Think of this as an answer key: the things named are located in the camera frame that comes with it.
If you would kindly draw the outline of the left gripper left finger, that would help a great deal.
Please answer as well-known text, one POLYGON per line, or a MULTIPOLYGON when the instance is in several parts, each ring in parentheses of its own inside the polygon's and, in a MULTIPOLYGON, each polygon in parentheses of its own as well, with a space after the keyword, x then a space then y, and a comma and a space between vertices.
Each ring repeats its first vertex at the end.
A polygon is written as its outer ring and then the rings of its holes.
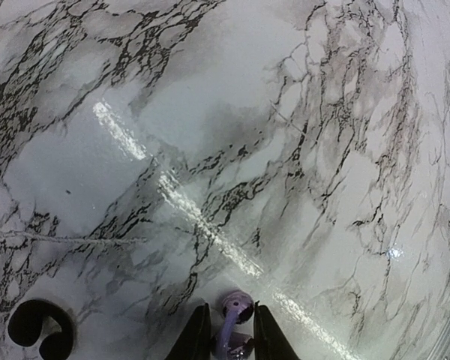
POLYGON ((195 308, 165 360, 210 360, 212 323, 208 303, 195 308))

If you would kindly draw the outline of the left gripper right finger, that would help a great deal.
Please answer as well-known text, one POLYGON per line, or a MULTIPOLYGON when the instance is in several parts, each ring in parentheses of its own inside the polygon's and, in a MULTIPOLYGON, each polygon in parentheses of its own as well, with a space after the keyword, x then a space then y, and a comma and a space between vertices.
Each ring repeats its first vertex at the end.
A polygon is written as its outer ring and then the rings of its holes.
POLYGON ((299 360, 281 327, 266 305, 255 303, 253 317, 255 359, 257 360, 299 360))

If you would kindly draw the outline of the purple earbud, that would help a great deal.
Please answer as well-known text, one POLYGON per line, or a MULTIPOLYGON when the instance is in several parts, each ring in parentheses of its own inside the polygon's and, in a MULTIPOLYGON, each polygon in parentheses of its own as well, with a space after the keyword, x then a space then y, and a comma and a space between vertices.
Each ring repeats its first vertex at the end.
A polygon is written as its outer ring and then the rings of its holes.
POLYGON ((254 301, 249 294, 235 290, 222 301, 223 323, 211 338, 211 354, 215 359, 249 359, 254 339, 236 331, 254 315, 254 301))

